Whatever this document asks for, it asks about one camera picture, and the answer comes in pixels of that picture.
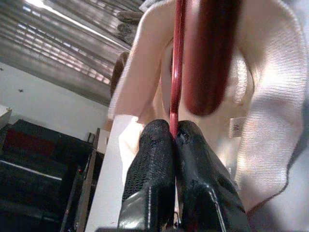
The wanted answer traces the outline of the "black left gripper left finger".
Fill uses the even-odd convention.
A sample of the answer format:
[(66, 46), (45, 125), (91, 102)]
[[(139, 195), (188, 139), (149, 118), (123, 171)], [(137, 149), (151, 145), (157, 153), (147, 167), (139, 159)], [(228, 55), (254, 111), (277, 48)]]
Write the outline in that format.
[(163, 119), (143, 129), (122, 196), (118, 228), (161, 230), (173, 224), (175, 165), (173, 138)]

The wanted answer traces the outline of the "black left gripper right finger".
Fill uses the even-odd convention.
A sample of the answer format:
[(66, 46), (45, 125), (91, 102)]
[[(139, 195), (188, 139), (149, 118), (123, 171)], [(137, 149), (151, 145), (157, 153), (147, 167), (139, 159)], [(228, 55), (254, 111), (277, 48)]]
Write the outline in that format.
[(175, 139), (185, 232), (250, 232), (230, 174), (192, 121), (180, 121)]

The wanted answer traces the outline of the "red plastic hanger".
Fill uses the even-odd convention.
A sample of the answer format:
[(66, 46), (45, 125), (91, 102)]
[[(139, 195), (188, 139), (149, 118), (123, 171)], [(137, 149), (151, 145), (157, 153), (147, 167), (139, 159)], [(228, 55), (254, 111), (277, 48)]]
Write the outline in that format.
[(181, 97), (197, 116), (213, 113), (225, 94), (244, 0), (175, 0), (170, 132), (177, 136)]

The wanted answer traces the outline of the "white and beige shirt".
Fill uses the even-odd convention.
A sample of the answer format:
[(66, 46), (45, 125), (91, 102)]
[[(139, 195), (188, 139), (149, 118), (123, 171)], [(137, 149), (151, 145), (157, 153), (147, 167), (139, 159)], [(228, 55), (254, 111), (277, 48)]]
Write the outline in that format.
[[(174, 15), (175, 0), (144, 13), (112, 97), (109, 118), (134, 116), (119, 138), (122, 179), (145, 125), (168, 118)], [(204, 118), (180, 105), (179, 119), (195, 122), (233, 169), (246, 212), (287, 184), (288, 163), (304, 127), (308, 80), (308, 50), (293, 11), (282, 0), (244, 0), (223, 102)]]

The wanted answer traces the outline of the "black TV stand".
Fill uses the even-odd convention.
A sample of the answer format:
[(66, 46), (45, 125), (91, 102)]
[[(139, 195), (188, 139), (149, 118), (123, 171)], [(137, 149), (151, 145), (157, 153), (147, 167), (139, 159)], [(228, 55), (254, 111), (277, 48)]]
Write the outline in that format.
[(85, 232), (99, 135), (83, 141), (22, 119), (0, 130), (0, 232)]

